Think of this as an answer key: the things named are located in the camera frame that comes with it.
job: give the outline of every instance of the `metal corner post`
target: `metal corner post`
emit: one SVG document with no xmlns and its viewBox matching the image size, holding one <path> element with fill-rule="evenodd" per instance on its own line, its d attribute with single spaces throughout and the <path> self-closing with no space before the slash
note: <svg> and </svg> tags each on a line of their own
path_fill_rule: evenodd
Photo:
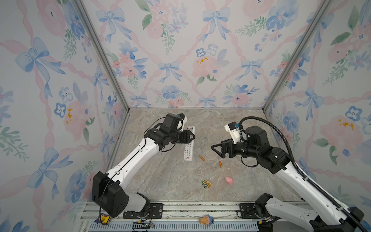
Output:
<svg viewBox="0 0 371 232">
<path fill-rule="evenodd" d="M 75 7 L 75 9 L 77 11 L 77 14 L 79 15 L 79 17 L 80 17 L 80 19 L 83 23 L 83 26 L 86 28 L 86 30 L 89 33 L 89 36 L 91 37 L 92 44 L 93 44 L 93 46 L 94 46 L 94 48 L 95 48 L 95 50 L 98 54 L 98 57 L 102 61 L 102 66 L 104 67 L 105 71 L 108 74 L 108 78 L 110 79 L 110 81 L 113 85 L 113 88 L 114 88 L 115 92 L 117 93 L 118 99 L 120 100 L 121 104 L 124 106 L 126 114 L 128 114 L 129 113 L 129 106 L 128 106 L 127 102 L 125 101 L 124 94 L 121 91 L 121 88 L 120 88 L 120 85 L 119 85 L 117 79 L 115 78 L 113 70 L 112 70 L 111 66 L 109 65 L 109 61 L 107 59 L 107 56 L 104 53 L 103 46 L 102 46 L 101 42 L 99 41 L 98 35 L 97 35 L 93 25 L 92 25 L 90 17 L 88 15 L 88 13 L 86 12 L 86 8 L 84 6 L 84 3 L 82 2 L 82 0 L 71 0 L 71 2 L 72 2 L 73 6 Z"/>
<path fill-rule="evenodd" d="M 306 31 L 303 34 L 303 38 L 299 42 L 298 46 L 295 48 L 291 58 L 287 62 L 285 69 L 282 71 L 281 77 L 278 79 L 276 85 L 273 87 L 272 92 L 268 96 L 267 101 L 263 106 L 263 111 L 266 112 L 269 109 L 269 106 L 273 103 L 276 95 L 282 88 L 282 85 L 285 83 L 287 76 L 291 73 L 291 70 L 294 68 L 295 64 L 299 60 L 301 54 L 306 49 L 310 39 L 315 34 L 317 28 L 320 26 L 323 18 L 326 15 L 326 12 L 330 8 L 330 5 L 334 2 L 334 0 L 322 0 L 320 6 L 318 7 L 312 22 L 307 27 Z"/>
</svg>

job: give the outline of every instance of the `black cable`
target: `black cable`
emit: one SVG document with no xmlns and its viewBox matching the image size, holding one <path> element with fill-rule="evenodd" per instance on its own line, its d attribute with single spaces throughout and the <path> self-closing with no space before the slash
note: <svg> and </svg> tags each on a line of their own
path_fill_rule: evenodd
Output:
<svg viewBox="0 0 371 232">
<path fill-rule="evenodd" d="M 102 200 L 103 200 L 103 195 L 104 195 L 104 192 L 106 191 L 107 189 L 107 186 L 109 185 L 109 183 L 111 182 L 112 178 L 116 175 L 116 173 L 109 179 L 109 181 L 107 182 L 106 184 L 106 187 L 104 188 L 103 190 L 103 193 L 102 193 Z M 111 215 L 109 216 L 108 220 L 107 220 L 107 223 L 103 224 L 102 222 L 102 217 L 101 217 L 101 206 L 99 205 L 99 221 L 101 222 L 101 224 L 103 226 L 107 225 L 109 223 L 109 221 L 111 220 Z"/>
<path fill-rule="evenodd" d="M 162 117 L 162 118 L 159 118 L 159 119 L 157 119 L 150 127 L 148 127 L 148 129 L 147 130 L 145 130 L 144 132 L 143 132 L 143 137 L 144 137 L 144 135 L 145 135 L 145 133 L 149 130 L 149 129 L 151 129 L 151 127 L 158 121 L 158 120 L 160 120 L 160 119 L 163 119 L 163 118 L 165 118 L 165 117 Z"/>
<path fill-rule="evenodd" d="M 295 162 L 294 155 L 292 153 L 292 150 L 291 150 L 291 147 L 290 147 L 289 142 L 287 141 L 287 139 L 285 138 L 285 136 L 283 135 L 283 133 L 275 125 L 273 125 L 271 122 L 269 122 L 269 121 L 267 121 L 267 120 L 265 120 L 263 118 L 249 116 L 249 117 L 245 117 L 245 118 L 241 119 L 241 121 L 239 123 L 239 126 L 238 126 L 238 128 L 240 130 L 242 130 L 242 123 L 245 120 L 248 120 L 248 119 L 255 119 L 255 120 L 264 122 L 265 124 L 268 124 L 270 127 L 272 127 L 280 135 L 280 137 L 282 138 L 282 140 L 283 140 L 283 142 L 284 142 L 284 144 L 285 144 L 285 146 L 287 148 L 287 151 L 289 153 L 291 163 L 294 166 L 295 170 L 304 179 L 306 179 L 315 189 L 317 189 L 322 195 L 324 195 L 333 205 L 335 205 L 336 208 L 341 209 L 341 212 L 343 212 L 347 217 L 349 217 L 353 221 L 353 223 L 356 224 L 357 227 L 362 232 L 367 232 L 367 230 L 363 227 L 363 225 L 361 225 L 361 223 L 359 221 L 357 221 L 346 209 L 342 208 L 342 206 L 333 197 L 331 197 L 324 189 L 322 189 L 319 185 L 317 185 L 316 182 L 314 182 L 312 179 L 310 179 L 310 178 L 307 179 L 307 175 L 298 167 L 298 165 Z M 240 138 L 241 138 L 242 141 L 247 142 L 247 140 L 242 137 L 242 133 L 241 132 L 240 132 Z"/>
<path fill-rule="evenodd" d="M 151 228 L 151 222 L 152 222 L 152 218 L 153 218 L 153 216 L 152 216 L 152 213 L 151 213 L 151 220 L 150 220 L 150 223 L 148 224 L 148 228 L 145 230 L 145 232 L 147 232 L 148 231 L 148 229 L 149 228 Z"/>
<path fill-rule="evenodd" d="M 277 220 L 279 220 L 279 219 L 281 219 L 281 218 L 280 218 L 280 217 L 276 217 L 276 218 L 273 219 L 272 221 L 264 222 L 264 223 L 259 224 L 259 225 L 269 225 L 269 224 L 272 224 L 272 223 L 274 223 L 275 221 L 277 221 Z"/>
<path fill-rule="evenodd" d="M 257 167 L 258 163 L 256 163 L 256 165 L 252 165 L 252 166 L 244 164 L 243 161 L 242 161 L 242 158 L 243 157 L 241 156 L 241 162 L 242 162 L 243 165 L 248 166 L 248 167 Z"/>
<path fill-rule="evenodd" d="M 158 120 L 160 120 L 160 119 L 163 119 L 163 118 L 165 118 L 165 117 L 162 117 L 162 118 L 159 118 L 159 119 L 157 119 L 147 130 L 145 130 L 144 131 L 144 133 L 143 133 L 143 137 L 144 137 L 144 134 L 158 121 Z M 143 145 L 143 147 L 146 145 L 146 143 L 147 143 L 147 141 L 145 140 L 145 138 L 144 138 L 144 145 Z M 121 171 L 124 167 L 125 167 L 125 165 L 136 155 L 136 154 L 138 154 L 138 152 L 141 150 L 141 149 L 139 149 L 118 171 Z M 106 187 L 104 188 L 104 190 L 103 190 L 103 193 L 102 193 L 102 195 L 104 195 L 104 192 L 106 191 L 106 189 L 107 189 L 107 186 L 109 185 L 109 183 L 111 182 L 111 180 L 113 179 L 113 177 L 115 177 L 115 175 L 117 175 L 117 173 L 115 173 L 110 179 L 109 179 L 109 181 L 108 181 L 108 183 L 106 184 Z M 102 218 L 101 218 L 101 206 L 99 206 L 99 221 L 101 222 L 101 224 L 103 225 L 103 226 L 105 226 L 105 225 L 107 225 L 108 224 L 108 222 L 109 222 L 109 220 L 111 219 L 111 216 L 109 216 L 109 219 L 108 219 L 108 221 L 107 221 L 107 223 L 106 224 L 103 224 L 103 222 L 102 222 Z"/>
<path fill-rule="evenodd" d="M 181 119 L 180 122 L 182 123 L 182 126 L 179 127 L 179 129 L 176 129 L 175 131 L 180 131 L 183 128 L 183 119 Z"/>
<path fill-rule="evenodd" d="M 250 216 L 251 214 L 256 213 L 256 212 L 257 212 L 257 211 L 254 210 L 254 211 L 252 211 L 251 213 L 246 214 L 246 215 L 243 216 L 243 217 L 240 217 L 240 216 L 238 216 L 238 213 L 241 213 L 241 216 L 242 216 L 242 212 L 241 212 L 241 211 L 237 211 L 237 217 L 242 218 L 242 219 L 245 219 L 247 216 Z"/>
<path fill-rule="evenodd" d="M 169 150 L 165 150 L 165 151 L 163 151 L 163 150 L 160 150 L 160 151 L 162 151 L 162 152 L 167 152 L 167 151 L 170 151 L 171 149 L 173 149 L 174 147 L 175 147 L 175 144 L 176 143 L 174 143 L 174 146 L 172 147 L 172 148 L 170 148 Z"/>
</svg>

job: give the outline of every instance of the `electrical wire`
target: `electrical wire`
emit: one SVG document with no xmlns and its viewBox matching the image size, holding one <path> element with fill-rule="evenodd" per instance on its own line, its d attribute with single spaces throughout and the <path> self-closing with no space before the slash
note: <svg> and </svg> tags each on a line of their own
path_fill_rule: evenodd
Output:
<svg viewBox="0 0 371 232">
<path fill-rule="evenodd" d="M 160 151 L 162 151 L 162 152 L 167 152 L 167 151 L 170 151 L 171 149 L 173 149 L 174 147 L 175 147 L 175 145 L 176 145 L 177 143 L 174 143 L 174 146 L 172 147 L 172 148 L 170 148 L 169 150 L 160 150 Z"/>
<path fill-rule="evenodd" d="M 273 125 L 271 122 L 263 119 L 263 118 L 259 118 L 259 117 L 254 117 L 254 116 L 249 116 L 249 117 L 245 117 L 243 119 L 241 119 L 240 123 L 239 123 L 239 129 L 242 130 L 242 123 L 245 121 L 245 120 L 248 120 L 248 119 L 255 119 L 255 120 L 258 120 L 258 121 L 261 121 L 261 122 L 264 122 L 265 124 L 269 125 L 270 127 L 272 127 L 279 135 L 280 137 L 282 138 L 286 148 L 287 148 L 287 151 L 289 153 L 289 156 L 290 156 L 290 160 L 291 160 L 291 163 L 292 165 L 294 166 L 295 170 L 306 180 L 308 181 L 315 189 L 317 189 L 322 195 L 324 195 L 333 205 L 336 206 L 336 208 L 338 210 L 340 210 L 342 213 L 344 213 L 348 218 L 350 218 L 350 220 L 355 224 L 357 225 L 357 227 L 362 231 L 362 232 L 367 232 L 367 230 L 363 227 L 363 225 L 361 225 L 361 223 L 359 221 L 357 221 L 346 209 L 344 209 L 333 197 L 331 197 L 324 189 L 322 189 L 322 187 L 320 187 L 319 185 L 316 184 L 316 182 L 314 182 L 312 179 L 310 178 L 307 178 L 307 175 L 298 167 L 298 165 L 296 164 L 295 162 L 295 159 L 294 159 L 294 155 L 292 153 L 292 150 L 291 150 L 291 147 L 290 147 L 290 144 L 289 142 L 287 141 L 287 139 L 285 138 L 285 136 L 283 135 L 283 133 L 275 126 Z M 243 138 L 242 137 L 242 132 L 240 132 L 240 138 L 242 141 L 244 142 L 247 142 L 247 139 Z"/>
<path fill-rule="evenodd" d="M 242 161 L 242 156 L 241 156 L 241 162 L 242 162 L 243 165 L 248 166 L 248 167 L 257 167 L 257 165 L 258 165 L 258 163 L 256 163 L 256 165 L 252 165 L 252 166 L 244 164 L 243 161 Z"/>
<path fill-rule="evenodd" d="M 158 120 L 160 120 L 160 119 L 163 119 L 163 118 L 165 118 L 165 117 L 162 117 L 162 118 L 159 118 L 159 119 L 157 119 L 147 130 L 145 130 L 144 131 L 144 133 L 143 133 L 143 137 L 144 137 L 144 134 L 158 121 Z M 147 143 L 147 141 L 145 140 L 145 138 L 144 138 L 144 145 L 143 145 L 143 147 L 146 145 L 146 143 Z M 125 165 L 136 155 L 136 154 L 138 154 L 138 152 L 143 148 L 143 147 L 141 147 L 119 170 L 118 170 L 118 172 L 120 172 L 124 167 L 125 167 Z M 107 184 L 106 184 L 106 187 L 104 188 L 104 190 L 103 190 L 103 193 L 102 193 L 102 199 L 103 199 L 103 195 L 104 195 L 104 192 L 106 191 L 106 189 L 107 189 L 107 186 L 109 185 L 109 183 L 112 181 L 112 179 L 115 177 L 115 175 L 117 175 L 117 173 L 115 173 L 110 179 L 109 179 L 109 181 L 107 182 Z M 105 223 L 105 224 L 103 224 L 103 222 L 102 222 L 102 218 L 101 218 L 101 206 L 99 206 L 99 221 L 101 222 L 101 224 L 103 225 L 103 226 L 105 226 L 105 225 L 107 225 L 108 224 L 108 222 L 109 222 L 109 220 L 111 219 L 111 215 L 109 216 L 109 218 L 108 218 L 108 221 L 107 221 L 107 223 Z"/>
<path fill-rule="evenodd" d="M 263 222 L 262 224 L 259 224 L 259 225 L 269 225 L 269 224 L 272 224 L 274 223 L 275 221 L 281 219 L 280 217 L 275 217 L 275 219 L 273 219 L 272 221 L 269 221 L 269 222 Z"/>
<path fill-rule="evenodd" d="M 235 215 L 235 214 L 230 214 L 230 215 L 227 215 L 227 216 L 220 216 L 220 217 L 213 217 L 213 218 L 214 219 L 216 219 L 216 218 L 227 218 L 227 217 L 233 216 L 233 215 Z M 170 215 L 170 214 L 169 214 L 169 216 L 174 217 L 174 218 L 183 218 L 183 217 L 202 218 L 202 217 L 204 217 L 204 216 L 191 216 L 191 215 L 175 216 L 175 215 Z"/>
<path fill-rule="evenodd" d="M 242 218 L 242 219 L 245 219 L 247 216 L 250 216 L 251 214 L 256 213 L 256 212 L 257 212 L 257 211 L 254 210 L 254 211 L 252 211 L 251 213 L 245 215 L 244 217 L 240 217 L 240 216 L 238 216 L 238 213 L 241 213 L 241 216 L 242 216 L 242 212 L 241 212 L 241 211 L 237 211 L 237 217 Z"/>
<path fill-rule="evenodd" d="M 147 130 L 145 130 L 144 132 L 143 132 L 143 137 L 144 137 L 144 135 L 145 135 L 145 133 L 149 130 L 149 129 L 151 129 L 151 127 L 158 121 L 158 120 L 160 120 L 160 119 L 163 119 L 163 118 L 165 118 L 165 117 L 162 117 L 162 118 L 159 118 L 159 119 L 157 119 L 150 127 L 148 127 L 148 129 Z"/>
<path fill-rule="evenodd" d="M 152 216 L 152 214 L 151 214 L 150 216 L 151 216 L 151 220 L 150 220 L 150 223 L 148 224 L 148 228 L 145 230 L 145 232 L 147 232 L 148 229 L 151 228 L 151 222 L 152 222 L 152 218 L 153 218 L 153 216 Z"/>
<path fill-rule="evenodd" d="M 103 195 L 104 195 L 104 192 L 106 191 L 106 189 L 107 189 L 107 186 L 108 186 L 108 184 L 111 182 L 111 180 L 112 180 L 112 178 L 114 177 L 116 175 L 116 173 L 109 179 L 109 181 L 107 182 L 107 184 L 106 184 L 106 187 L 104 188 L 104 190 L 103 190 L 103 193 L 102 193 L 102 200 L 103 200 Z M 105 224 L 103 224 L 103 222 L 102 222 L 102 217 L 101 217 L 101 206 L 99 205 L 99 221 L 101 222 L 101 224 L 103 225 L 103 226 L 105 226 L 105 225 L 107 225 L 108 223 L 109 223 L 109 221 L 111 220 L 111 215 L 108 217 L 108 220 L 107 220 L 107 223 L 105 223 Z"/>
</svg>

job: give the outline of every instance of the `toy car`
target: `toy car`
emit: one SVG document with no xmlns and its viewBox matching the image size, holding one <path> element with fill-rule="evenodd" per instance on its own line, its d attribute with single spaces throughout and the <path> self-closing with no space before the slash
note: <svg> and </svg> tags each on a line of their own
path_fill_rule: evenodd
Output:
<svg viewBox="0 0 371 232">
<path fill-rule="evenodd" d="M 202 185 L 204 186 L 205 189 L 208 189 L 211 186 L 211 183 L 208 180 L 203 180 Z"/>
</svg>

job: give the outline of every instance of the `pink toy pig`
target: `pink toy pig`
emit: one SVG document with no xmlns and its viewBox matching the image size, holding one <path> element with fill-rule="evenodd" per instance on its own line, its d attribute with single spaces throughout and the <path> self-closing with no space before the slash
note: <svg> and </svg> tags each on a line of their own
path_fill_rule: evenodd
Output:
<svg viewBox="0 0 371 232">
<path fill-rule="evenodd" d="M 228 184 L 233 184 L 233 180 L 232 180 L 232 178 L 230 178 L 230 177 L 226 177 L 226 182 L 227 182 Z"/>
</svg>

